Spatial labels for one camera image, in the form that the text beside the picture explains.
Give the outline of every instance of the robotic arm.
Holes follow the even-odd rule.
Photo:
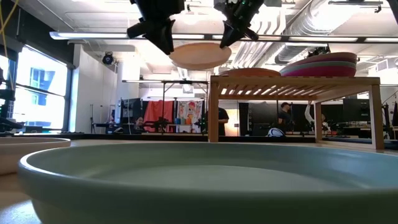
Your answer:
[[[165,54],[174,51],[172,27],[175,20],[170,16],[179,14],[185,9],[184,0],[130,0],[137,4],[142,18],[140,23],[127,29],[130,38],[142,35],[151,41]],[[224,35],[220,47],[230,46],[244,36],[257,40],[258,35],[251,29],[250,21],[258,13],[264,0],[237,0],[236,3],[217,3],[215,9],[221,11],[227,20],[224,21]]]

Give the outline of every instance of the poster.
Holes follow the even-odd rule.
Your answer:
[[[177,118],[181,121],[181,126],[177,132],[200,133],[200,127],[194,125],[201,118],[202,101],[179,101]]]

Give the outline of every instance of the pink plate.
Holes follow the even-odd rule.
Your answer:
[[[283,73],[283,77],[354,77],[355,68],[344,66],[312,67]]]
[[[330,54],[323,54],[312,56],[303,60],[299,60],[298,62],[291,63],[286,67],[292,67],[296,65],[302,65],[305,63],[312,63],[312,62],[327,62],[327,61],[340,61],[340,62],[351,62],[356,64],[358,61],[357,55],[351,52],[337,52],[337,53],[330,53]]]

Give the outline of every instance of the beige plate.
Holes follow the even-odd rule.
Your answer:
[[[231,53],[229,47],[221,49],[216,43],[194,43],[176,47],[170,59],[180,68],[201,70],[224,64]]]

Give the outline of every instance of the wooden rack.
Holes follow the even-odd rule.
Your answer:
[[[210,78],[209,141],[218,142],[218,100],[312,100],[315,102],[315,138],[322,141],[321,102],[369,92],[372,144],[384,149],[380,78],[369,77],[228,77]]]

